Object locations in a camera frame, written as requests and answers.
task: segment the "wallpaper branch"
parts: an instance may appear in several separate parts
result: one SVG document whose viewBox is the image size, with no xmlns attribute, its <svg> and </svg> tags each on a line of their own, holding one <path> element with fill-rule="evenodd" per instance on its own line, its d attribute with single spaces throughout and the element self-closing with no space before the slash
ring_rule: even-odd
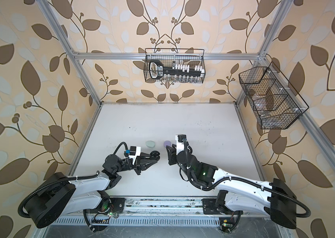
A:
<svg viewBox="0 0 335 238">
<path fill-rule="evenodd" d="M 0 1 L 0 237 L 31 233 L 16 206 L 65 173 L 96 108 L 78 97 L 81 80 L 34 3 Z"/>
</svg>

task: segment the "black wire basket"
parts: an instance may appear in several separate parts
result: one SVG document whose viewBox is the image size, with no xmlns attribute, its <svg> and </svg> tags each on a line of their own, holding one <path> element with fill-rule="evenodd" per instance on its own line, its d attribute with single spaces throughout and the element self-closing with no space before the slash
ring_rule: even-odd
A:
<svg viewBox="0 0 335 238">
<path fill-rule="evenodd" d="M 200 49 L 145 49 L 145 82 L 160 81 L 203 83 L 206 70 L 204 50 Z"/>
<path fill-rule="evenodd" d="M 287 129 L 309 108 L 285 76 L 288 86 L 279 82 L 276 69 L 271 63 L 268 67 L 254 67 L 239 74 L 240 85 L 261 129 Z M 304 104 L 299 105 L 290 94 L 298 95 Z"/>
</svg>

